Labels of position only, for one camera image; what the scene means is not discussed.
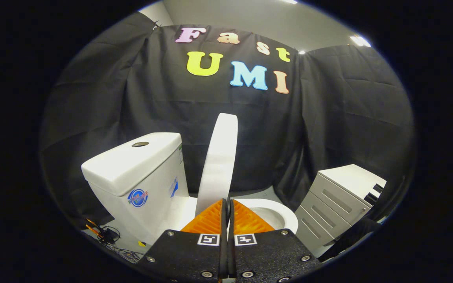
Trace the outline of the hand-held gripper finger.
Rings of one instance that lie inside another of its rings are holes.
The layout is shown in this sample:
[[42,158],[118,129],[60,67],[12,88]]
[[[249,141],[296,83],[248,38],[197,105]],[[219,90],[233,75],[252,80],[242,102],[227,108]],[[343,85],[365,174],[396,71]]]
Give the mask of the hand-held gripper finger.
[[291,229],[276,229],[238,200],[228,229],[228,276],[237,282],[299,281],[321,266]]
[[221,199],[183,229],[165,230],[138,270],[161,282],[220,282],[228,276],[228,205]]

